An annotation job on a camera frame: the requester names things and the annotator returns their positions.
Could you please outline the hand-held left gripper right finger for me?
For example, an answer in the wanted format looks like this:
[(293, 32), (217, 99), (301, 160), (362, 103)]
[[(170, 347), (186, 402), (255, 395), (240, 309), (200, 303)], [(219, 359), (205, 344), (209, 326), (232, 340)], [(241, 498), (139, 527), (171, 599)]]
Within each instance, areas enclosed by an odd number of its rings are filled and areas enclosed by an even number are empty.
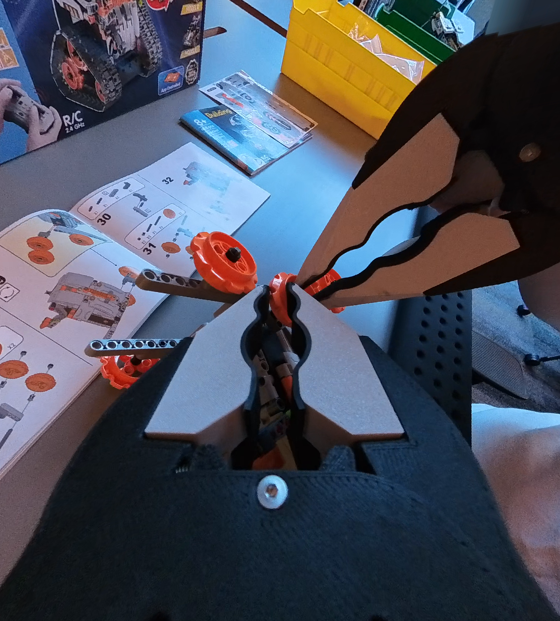
[(286, 287), (292, 374), (288, 438), (299, 470), (315, 470), (334, 446), (396, 440), (404, 429), (359, 335), (296, 283)]

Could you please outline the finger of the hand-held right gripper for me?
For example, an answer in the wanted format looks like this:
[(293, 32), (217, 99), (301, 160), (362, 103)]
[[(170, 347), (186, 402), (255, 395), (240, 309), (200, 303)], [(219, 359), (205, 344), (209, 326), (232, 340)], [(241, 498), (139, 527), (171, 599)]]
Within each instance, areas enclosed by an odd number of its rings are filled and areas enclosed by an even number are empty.
[(326, 308), (421, 296), (427, 291), (516, 251), (509, 221), (465, 213), (425, 232), (415, 243), (373, 260), (361, 273), (323, 291)]
[[(501, 177), (483, 151), (470, 151), (458, 158), (459, 143), (452, 127), (438, 114), (358, 187), (349, 189), (300, 268), (300, 287), (305, 289), (313, 284), (342, 255), (362, 247), (374, 229), (393, 213), (427, 204), (441, 210), (418, 237), (384, 255), (401, 252), (425, 232), (438, 230), (465, 213), (494, 217), (482, 212), (482, 208), (502, 194)], [(498, 261), (503, 257), (434, 289), (476, 289), (501, 284), (504, 267)]]

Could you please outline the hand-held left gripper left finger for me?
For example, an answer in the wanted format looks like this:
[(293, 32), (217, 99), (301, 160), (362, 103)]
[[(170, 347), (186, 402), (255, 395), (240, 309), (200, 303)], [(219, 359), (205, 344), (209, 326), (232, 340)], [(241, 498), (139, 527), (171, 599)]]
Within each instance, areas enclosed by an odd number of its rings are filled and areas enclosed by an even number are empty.
[(232, 466), (252, 467), (261, 409), (253, 358), (268, 300), (268, 287), (256, 286), (196, 334), (146, 426), (146, 448), (213, 445)]

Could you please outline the grey orange brick robot model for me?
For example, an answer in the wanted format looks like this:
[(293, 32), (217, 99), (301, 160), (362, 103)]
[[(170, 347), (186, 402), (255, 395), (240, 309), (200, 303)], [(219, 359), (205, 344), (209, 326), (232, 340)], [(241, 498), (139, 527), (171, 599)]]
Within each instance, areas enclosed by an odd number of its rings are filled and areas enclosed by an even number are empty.
[[(258, 283), (257, 265), (249, 251), (234, 237), (223, 232), (200, 232), (186, 248), (194, 260), (197, 278), (145, 269), (136, 285), (145, 291), (166, 292), (172, 296), (221, 301), (219, 317)], [(279, 322), (268, 310), (264, 344), (253, 358), (261, 400), (260, 428), (256, 442), (254, 470), (295, 470), (287, 432), (291, 420), (292, 372), (299, 361), (291, 346), (291, 328)], [(166, 357), (175, 340), (143, 339), (93, 341), (86, 349), (99, 358), (101, 375), (116, 389), (128, 389)]]

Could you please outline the grey bracket with orange wheels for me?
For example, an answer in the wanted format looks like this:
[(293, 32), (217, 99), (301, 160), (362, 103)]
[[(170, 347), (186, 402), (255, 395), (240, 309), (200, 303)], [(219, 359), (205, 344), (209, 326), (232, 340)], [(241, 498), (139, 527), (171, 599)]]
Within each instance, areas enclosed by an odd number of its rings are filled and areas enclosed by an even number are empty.
[[(313, 284), (305, 288), (305, 291), (311, 296), (314, 296), (317, 292), (322, 291), (327, 286), (331, 285), (336, 280), (339, 280), (341, 276), (331, 269), (327, 274), (315, 281)], [(292, 321), (289, 318), (287, 311), (287, 296), (286, 296), (286, 284), (290, 282), (296, 282), (297, 275), (292, 273), (280, 272), (269, 282), (269, 306), (270, 310), (275, 315), (276, 319), (284, 326), (291, 328)]]

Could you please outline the black perforated chair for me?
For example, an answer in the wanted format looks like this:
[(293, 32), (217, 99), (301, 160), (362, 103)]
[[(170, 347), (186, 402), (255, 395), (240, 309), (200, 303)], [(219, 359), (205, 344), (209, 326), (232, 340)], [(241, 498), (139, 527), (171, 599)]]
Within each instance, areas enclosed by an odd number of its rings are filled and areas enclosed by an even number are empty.
[(472, 293), (399, 300), (390, 357), (420, 384), (471, 443)]

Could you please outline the green plastic bin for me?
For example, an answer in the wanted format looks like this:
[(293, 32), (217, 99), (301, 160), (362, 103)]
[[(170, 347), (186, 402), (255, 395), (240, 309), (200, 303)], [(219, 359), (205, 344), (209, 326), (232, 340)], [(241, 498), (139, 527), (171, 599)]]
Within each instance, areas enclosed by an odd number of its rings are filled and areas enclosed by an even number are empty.
[(452, 1), (385, 1), (374, 18), (435, 65), (453, 54), (453, 49), (433, 34), (431, 16), (441, 11), (450, 19), (461, 44), (470, 43), (477, 30), (474, 21), (458, 11)]

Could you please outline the yellow plastic bin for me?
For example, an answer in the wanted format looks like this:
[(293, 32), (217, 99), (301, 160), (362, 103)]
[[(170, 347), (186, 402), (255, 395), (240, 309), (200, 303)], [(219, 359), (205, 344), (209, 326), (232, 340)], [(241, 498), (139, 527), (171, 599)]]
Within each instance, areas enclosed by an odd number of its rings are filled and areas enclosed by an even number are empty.
[(436, 65), (352, 4), (294, 1), (281, 71), (293, 82), (379, 138), (415, 84), (353, 40), (350, 30), (376, 35), (386, 52)]

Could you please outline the open white instruction booklet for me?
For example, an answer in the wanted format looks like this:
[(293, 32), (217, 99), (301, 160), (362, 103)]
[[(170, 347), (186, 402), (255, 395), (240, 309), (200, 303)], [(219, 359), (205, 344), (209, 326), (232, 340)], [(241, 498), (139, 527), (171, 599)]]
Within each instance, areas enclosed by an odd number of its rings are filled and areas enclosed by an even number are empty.
[(0, 233), (0, 478), (99, 374), (88, 343), (133, 336), (161, 303), (137, 274), (190, 276), (193, 237), (233, 234), (267, 198), (187, 144)]

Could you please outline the small blue booklet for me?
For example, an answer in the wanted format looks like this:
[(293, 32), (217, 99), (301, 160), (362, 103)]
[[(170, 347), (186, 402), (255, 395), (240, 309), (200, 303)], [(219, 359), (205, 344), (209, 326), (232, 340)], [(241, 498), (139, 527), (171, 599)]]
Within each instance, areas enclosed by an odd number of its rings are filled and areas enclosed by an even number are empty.
[(284, 144), (278, 135), (270, 136), (225, 105), (191, 111), (179, 121), (249, 176), (311, 139), (306, 134), (291, 145)]

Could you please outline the blue toy kit box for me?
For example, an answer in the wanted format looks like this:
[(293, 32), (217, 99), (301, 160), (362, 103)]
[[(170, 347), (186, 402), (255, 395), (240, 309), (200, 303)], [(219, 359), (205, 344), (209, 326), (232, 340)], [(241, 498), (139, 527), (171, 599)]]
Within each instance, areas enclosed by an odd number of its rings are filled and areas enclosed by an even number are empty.
[(205, 1), (0, 1), (0, 164), (189, 88)]

